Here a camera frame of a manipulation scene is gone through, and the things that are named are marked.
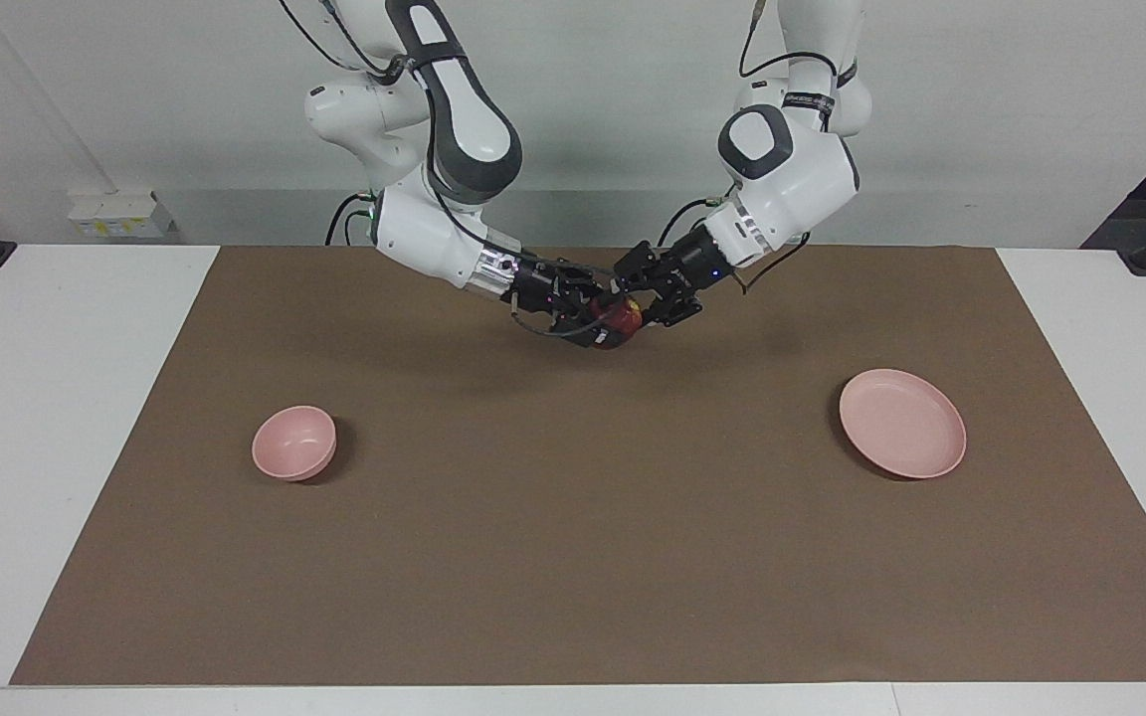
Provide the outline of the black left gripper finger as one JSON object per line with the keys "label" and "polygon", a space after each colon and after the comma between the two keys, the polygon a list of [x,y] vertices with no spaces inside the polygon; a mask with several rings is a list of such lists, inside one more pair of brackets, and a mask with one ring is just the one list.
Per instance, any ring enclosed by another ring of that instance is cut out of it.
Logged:
{"label": "black left gripper finger", "polygon": [[613,263],[614,285],[621,291],[674,291],[681,288],[677,254],[644,241]]}
{"label": "black left gripper finger", "polygon": [[699,289],[682,282],[651,282],[638,291],[650,291],[654,300],[641,310],[643,326],[674,326],[702,310]]}

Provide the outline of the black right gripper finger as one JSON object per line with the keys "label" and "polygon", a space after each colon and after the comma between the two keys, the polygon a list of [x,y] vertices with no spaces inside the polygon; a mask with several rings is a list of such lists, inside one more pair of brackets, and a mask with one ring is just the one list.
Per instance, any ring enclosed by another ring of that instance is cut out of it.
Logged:
{"label": "black right gripper finger", "polygon": [[568,284],[584,299],[604,293],[614,294],[619,291],[615,273],[607,268],[596,267],[596,265],[570,263]]}
{"label": "black right gripper finger", "polygon": [[601,351],[613,351],[625,344],[620,321],[615,316],[595,317],[591,314],[568,314],[563,317],[564,340]]}

